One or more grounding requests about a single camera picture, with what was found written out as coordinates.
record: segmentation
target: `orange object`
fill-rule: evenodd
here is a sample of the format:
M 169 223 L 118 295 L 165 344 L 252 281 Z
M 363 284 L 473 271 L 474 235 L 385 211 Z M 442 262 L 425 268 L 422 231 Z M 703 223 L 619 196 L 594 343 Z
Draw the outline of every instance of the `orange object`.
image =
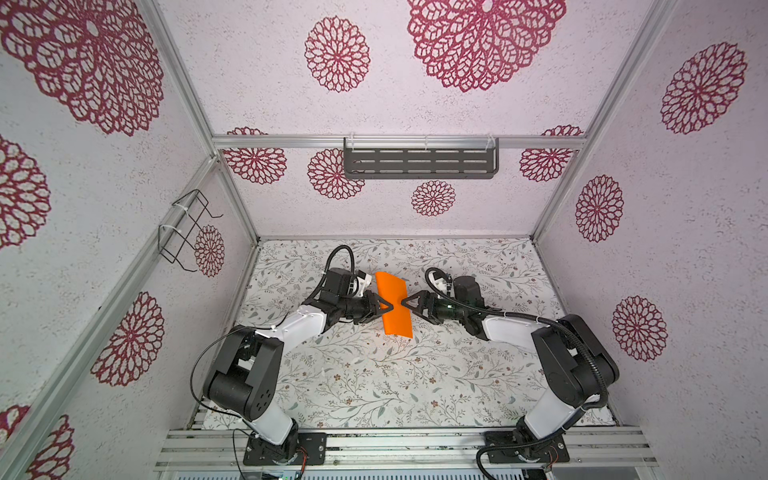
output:
M 379 295 L 395 306 L 393 311 L 382 316 L 384 333 L 412 339 L 411 311 L 400 304 L 408 296 L 406 281 L 387 272 L 376 272 L 376 286 L 379 288 Z

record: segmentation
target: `red circular flower pattern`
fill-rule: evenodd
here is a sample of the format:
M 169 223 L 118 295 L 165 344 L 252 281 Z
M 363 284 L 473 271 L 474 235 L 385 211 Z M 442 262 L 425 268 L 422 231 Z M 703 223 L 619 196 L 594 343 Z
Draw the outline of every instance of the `red circular flower pattern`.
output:
M 653 360 L 667 346 L 667 323 L 647 298 L 629 296 L 616 305 L 614 335 L 621 349 L 635 359 Z
M 256 128 L 235 128 L 228 135 L 266 135 Z M 222 152 L 232 171 L 255 184 L 277 182 L 286 171 L 282 148 L 235 148 Z
M 419 185 L 411 196 L 411 205 L 425 217 L 444 214 L 453 206 L 456 192 L 446 182 L 430 180 Z
M 99 383 L 126 386 L 149 370 L 163 346 L 165 319 L 157 300 L 139 293 L 91 367 Z
M 573 125 L 558 125 L 550 128 L 543 135 L 581 135 L 584 132 Z M 567 148 L 529 148 L 520 158 L 520 171 L 523 176 L 537 182 L 545 182 L 560 177 L 574 151 Z
M 27 480 L 61 480 L 69 472 L 69 462 L 74 453 L 73 435 L 69 415 L 62 415 L 56 430 L 51 432 L 45 440 L 45 446 L 27 468 Z
M 689 58 L 661 100 L 667 129 L 689 134 L 712 124 L 738 97 L 745 70 L 744 52 L 725 41 Z
M 35 159 L 0 136 L 0 249 L 35 236 L 51 211 L 50 196 Z
M 28 406 L 14 405 L 10 409 L 0 412 L 0 449 L 11 438 L 16 426 L 27 415 Z
M 194 259 L 205 276 L 216 276 L 224 265 L 224 240 L 213 225 L 200 229 L 194 241 Z
M 371 58 L 366 38 L 357 25 L 344 18 L 325 17 L 304 42 L 306 66 L 331 91 L 349 91 L 368 73 Z
M 444 87 L 488 90 L 528 67 L 565 0 L 408 0 L 414 55 Z
M 613 235 L 624 213 L 624 200 L 619 184 L 613 178 L 600 175 L 588 181 L 576 202 L 576 226 L 591 242 Z
M 131 0 L 0 0 L 0 31 L 5 50 L 75 119 L 131 136 L 159 115 L 163 70 Z
M 344 174 L 344 153 L 338 148 L 317 152 L 307 167 L 306 174 L 315 190 L 328 198 L 341 200 L 357 195 L 365 180 L 350 180 Z

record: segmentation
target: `wire rack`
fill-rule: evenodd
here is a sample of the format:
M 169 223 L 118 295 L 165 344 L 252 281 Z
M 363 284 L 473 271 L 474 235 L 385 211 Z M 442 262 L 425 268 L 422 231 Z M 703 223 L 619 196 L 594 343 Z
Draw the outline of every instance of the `wire rack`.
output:
M 190 210 L 193 209 L 194 205 L 198 202 L 202 209 L 197 215 L 193 215 L 190 213 Z M 179 260 L 179 255 L 181 254 L 182 249 L 185 245 L 188 245 L 192 250 L 196 250 L 194 245 L 190 243 L 189 237 L 190 235 L 195 231 L 195 228 L 197 230 L 202 231 L 203 227 L 200 226 L 200 218 L 203 216 L 203 214 L 208 214 L 211 218 L 221 218 L 223 217 L 223 214 L 221 215 L 213 215 L 210 210 L 208 210 L 208 199 L 198 189 L 191 190 L 189 193 L 183 195 L 178 200 L 173 202 L 174 207 L 178 207 L 184 211 L 184 215 L 182 218 L 179 219 L 179 221 L 175 225 L 168 225 L 166 223 L 163 223 L 161 225 L 157 226 L 157 252 L 160 253 L 160 255 L 165 259 L 168 260 L 171 264 L 178 263 L 179 266 L 186 270 L 187 272 L 197 272 L 197 270 L 192 270 L 186 268 L 181 260 Z M 189 218 L 192 220 L 192 225 L 190 225 L 190 229 L 188 232 L 184 233 L 179 229 L 179 226 L 181 225 L 181 221 L 184 218 Z M 165 233 L 170 229 L 170 236 L 167 236 L 165 240 L 163 240 L 163 237 Z M 179 237 L 181 238 L 181 244 L 176 249 L 176 251 L 169 250 L 168 244 L 175 238 Z

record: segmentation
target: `small red flower pattern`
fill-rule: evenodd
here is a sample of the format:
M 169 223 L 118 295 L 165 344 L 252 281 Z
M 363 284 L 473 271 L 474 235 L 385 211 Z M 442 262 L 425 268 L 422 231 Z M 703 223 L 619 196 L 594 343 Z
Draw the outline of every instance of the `small red flower pattern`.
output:
M 91 373 L 99 383 L 111 386 L 135 382 L 157 358 L 164 335 L 165 319 L 157 300 L 147 292 L 139 293 L 91 367 Z
M 27 468 L 27 480 L 61 480 L 69 472 L 74 453 L 73 435 L 69 415 L 62 415 L 56 430 L 46 438 L 45 446 Z
M 200 229 L 194 242 L 194 259 L 205 276 L 216 276 L 224 265 L 224 240 L 213 225 Z
M 565 15 L 565 0 L 409 0 L 408 32 L 427 75 L 488 90 L 528 67 Z
M 16 426 L 27 415 L 28 406 L 14 405 L 10 409 L 0 412 L 0 449 L 11 438 Z
M 689 134 L 712 124 L 739 96 L 745 70 L 744 52 L 725 41 L 686 60 L 661 100 L 667 129 Z
M 444 214 L 453 206 L 456 192 L 446 182 L 430 180 L 419 185 L 411 196 L 411 205 L 425 217 Z
M 266 135 L 256 128 L 239 127 L 228 135 Z M 286 171 L 282 148 L 234 148 L 222 151 L 232 171 L 255 184 L 277 182 Z
M 667 323 L 647 298 L 629 296 L 614 311 L 614 335 L 629 356 L 647 362 L 667 346 Z
M 366 185 L 365 180 L 351 180 L 344 174 L 344 152 L 338 148 L 317 152 L 310 159 L 306 174 L 315 190 L 328 198 L 354 197 Z
M 0 249 L 35 236 L 51 211 L 50 196 L 35 159 L 0 136 Z
M 576 202 L 576 226 L 591 242 L 613 235 L 624 213 L 624 200 L 619 184 L 607 175 L 588 181 Z
M 543 135 L 581 135 L 584 132 L 573 125 L 558 125 L 546 130 Z M 529 148 L 520 158 L 520 171 L 523 177 L 537 182 L 545 182 L 560 177 L 574 151 L 567 148 Z
M 304 42 L 306 66 L 330 91 L 349 91 L 360 85 L 371 63 L 366 37 L 357 25 L 339 17 L 315 24 Z
M 40 91 L 76 120 L 132 136 L 158 117 L 163 70 L 131 0 L 0 0 L 0 32 Z

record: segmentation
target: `floral patterned table surface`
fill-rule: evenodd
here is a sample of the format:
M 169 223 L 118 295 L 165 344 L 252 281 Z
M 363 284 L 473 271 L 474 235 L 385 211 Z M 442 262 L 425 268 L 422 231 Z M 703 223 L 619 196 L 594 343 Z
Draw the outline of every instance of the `floral patterned table surface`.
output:
M 273 240 L 263 243 L 238 323 L 265 326 L 296 309 L 317 284 L 330 251 L 355 252 L 356 268 L 426 288 L 424 270 L 474 275 L 486 304 L 559 318 L 563 311 L 529 240 Z M 344 252 L 334 265 L 349 266 Z M 413 339 L 387 336 L 379 319 L 337 324 L 288 352 L 275 400 L 304 428 L 514 425 L 545 388 L 535 353 L 483 342 L 456 322 L 413 317 Z M 582 425 L 613 425 L 607 409 Z M 209 412 L 204 429 L 239 428 Z

